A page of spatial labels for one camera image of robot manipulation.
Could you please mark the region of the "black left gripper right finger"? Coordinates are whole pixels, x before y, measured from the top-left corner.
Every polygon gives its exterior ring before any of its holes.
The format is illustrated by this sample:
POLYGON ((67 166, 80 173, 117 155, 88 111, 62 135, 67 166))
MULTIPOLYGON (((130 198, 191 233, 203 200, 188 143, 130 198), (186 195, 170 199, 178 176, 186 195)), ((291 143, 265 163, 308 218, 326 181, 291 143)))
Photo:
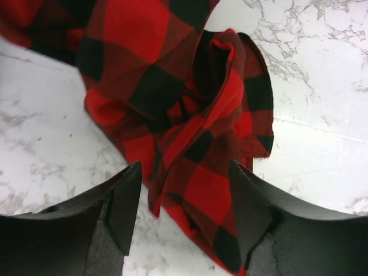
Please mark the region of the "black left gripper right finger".
POLYGON ((367 217, 306 202, 236 161, 229 184, 248 275, 367 274, 367 217))

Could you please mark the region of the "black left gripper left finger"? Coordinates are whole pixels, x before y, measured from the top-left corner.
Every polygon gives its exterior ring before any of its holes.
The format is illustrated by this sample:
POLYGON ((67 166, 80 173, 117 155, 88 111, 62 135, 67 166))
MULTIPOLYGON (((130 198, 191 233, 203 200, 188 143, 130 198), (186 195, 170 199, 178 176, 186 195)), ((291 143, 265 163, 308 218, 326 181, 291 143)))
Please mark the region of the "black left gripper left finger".
POLYGON ((38 213, 1 216, 1 274, 121 275, 141 182, 136 162, 38 213))

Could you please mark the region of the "red black plaid shirt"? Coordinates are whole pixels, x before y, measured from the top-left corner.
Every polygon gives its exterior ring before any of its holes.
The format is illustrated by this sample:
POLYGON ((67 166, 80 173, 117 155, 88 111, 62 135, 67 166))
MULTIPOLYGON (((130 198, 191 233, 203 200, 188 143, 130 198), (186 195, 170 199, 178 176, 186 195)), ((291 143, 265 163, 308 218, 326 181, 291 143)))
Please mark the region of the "red black plaid shirt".
POLYGON ((1 35, 78 68, 85 108, 129 163, 148 206, 245 275, 228 166, 273 146, 273 92, 251 38, 205 24, 216 1, 2 1, 1 35))

